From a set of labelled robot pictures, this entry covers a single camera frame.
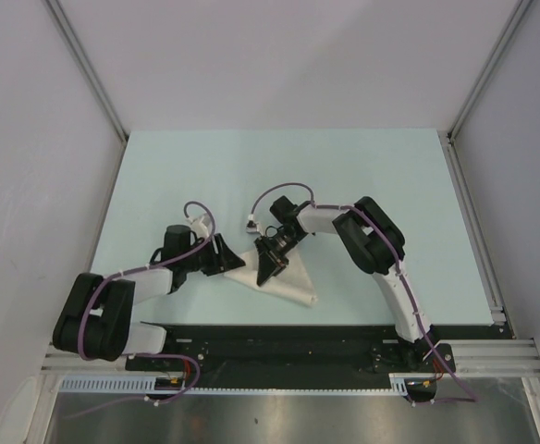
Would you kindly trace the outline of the white cloth napkin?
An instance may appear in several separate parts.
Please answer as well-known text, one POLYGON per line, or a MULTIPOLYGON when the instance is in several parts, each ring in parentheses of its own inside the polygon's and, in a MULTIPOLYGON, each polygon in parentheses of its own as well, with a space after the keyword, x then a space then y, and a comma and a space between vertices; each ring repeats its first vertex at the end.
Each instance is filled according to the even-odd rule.
POLYGON ((257 285, 259 268, 258 253, 255 249, 239 255, 245 262, 240 267, 223 274, 247 288, 286 299, 299 305, 312 307, 318 300, 314 284, 307 272, 299 249, 287 253, 288 265, 285 270, 275 277, 270 277, 262 286, 257 285))

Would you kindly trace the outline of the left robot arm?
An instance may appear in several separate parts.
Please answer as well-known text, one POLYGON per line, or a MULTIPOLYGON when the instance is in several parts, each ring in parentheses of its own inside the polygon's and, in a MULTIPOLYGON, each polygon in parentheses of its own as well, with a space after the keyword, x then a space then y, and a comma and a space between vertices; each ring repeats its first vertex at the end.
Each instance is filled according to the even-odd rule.
POLYGON ((134 306, 179 290, 190 273, 210 277, 245 265, 220 234, 204 237, 188 226, 169 226, 148 265, 111 279, 94 273, 76 277, 52 345, 87 360, 112 362, 125 354, 145 354, 156 368, 166 370, 177 362, 178 346, 166 339, 164 328, 133 322, 134 306))

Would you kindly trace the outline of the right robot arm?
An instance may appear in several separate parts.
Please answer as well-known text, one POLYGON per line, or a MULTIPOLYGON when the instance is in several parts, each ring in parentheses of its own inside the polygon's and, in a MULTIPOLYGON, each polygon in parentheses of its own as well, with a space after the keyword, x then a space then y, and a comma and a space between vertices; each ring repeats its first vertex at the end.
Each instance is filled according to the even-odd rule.
POLYGON ((352 262, 372 276, 393 314, 402 363, 422 371, 434 360, 432 323, 414 296, 404 264, 405 238, 371 197, 353 204, 294 204, 285 196, 277 199, 270 213, 279 223, 272 236, 261 235, 255 242, 258 254, 256 285, 262 287, 288 267, 287 254, 309 235, 338 236, 352 262))

